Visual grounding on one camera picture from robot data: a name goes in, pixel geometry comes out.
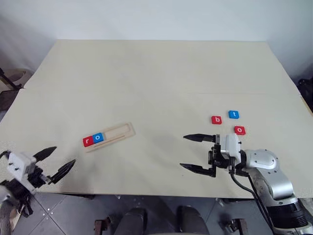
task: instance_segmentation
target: gray floor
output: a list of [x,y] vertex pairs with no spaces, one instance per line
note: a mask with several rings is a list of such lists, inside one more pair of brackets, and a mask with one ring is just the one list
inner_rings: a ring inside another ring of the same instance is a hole
[[6,111],[0,111],[0,121],[2,120],[5,114],[6,114]]
[[147,210],[148,225],[145,234],[174,232],[176,209],[180,205],[196,208],[206,221],[211,235],[226,235],[220,223],[230,218],[245,218],[251,235],[270,235],[271,231],[253,201],[224,203],[215,198],[115,196],[98,195],[94,199],[37,193],[32,200],[33,215],[21,217],[14,235],[92,235],[96,219],[108,215],[118,221],[133,207]]

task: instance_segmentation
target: white wall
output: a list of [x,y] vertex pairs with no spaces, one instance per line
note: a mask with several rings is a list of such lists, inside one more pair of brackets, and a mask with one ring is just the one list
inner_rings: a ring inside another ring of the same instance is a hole
[[36,70],[55,39],[268,41],[297,78],[312,69],[312,11],[312,0],[0,0],[0,66]]

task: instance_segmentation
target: beige table surface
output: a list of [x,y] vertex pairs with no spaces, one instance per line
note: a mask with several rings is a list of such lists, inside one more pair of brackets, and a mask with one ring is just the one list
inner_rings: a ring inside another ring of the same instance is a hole
[[[84,153],[83,137],[122,122],[134,137]],[[58,40],[0,123],[0,148],[58,146],[39,163],[46,174],[77,160],[41,191],[251,197],[224,170],[213,179],[179,165],[208,166],[211,147],[183,135],[235,125],[246,127],[243,149],[275,152],[296,195],[313,197],[313,117],[266,43]]]

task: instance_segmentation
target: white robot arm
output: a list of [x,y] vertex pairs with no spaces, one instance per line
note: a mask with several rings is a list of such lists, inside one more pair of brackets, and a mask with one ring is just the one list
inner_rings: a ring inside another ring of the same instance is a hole
[[[192,164],[181,164],[198,174],[216,177],[216,167],[228,169],[233,181],[252,193],[264,219],[276,235],[313,235],[313,226],[306,220],[304,212],[294,195],[292,183],[279,168],[277,156],[266,149],[240,149],[236,134],[194,134],[184,136],[192,141],[210,141],[214,146],[209,151],[209,169]],[[252,189],[241,185],[235,175],[248,177]]]

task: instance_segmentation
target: red letter block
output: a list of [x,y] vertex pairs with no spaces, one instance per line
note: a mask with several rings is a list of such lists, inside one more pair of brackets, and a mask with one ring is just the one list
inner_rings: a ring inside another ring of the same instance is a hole
[[86,138],[83,138],[83,144],[85,147],[88,147],[90,145],[93,145],[93,139],[92,136],[88,136]]
[[222,117],[221,116],[212,116],[211,119],[212,119],[213,124],[221,125],[221,123],[222,123]]
[[244,136],[246,134],[246,130],[244,126],[235,126],[234,131],[237,135]]

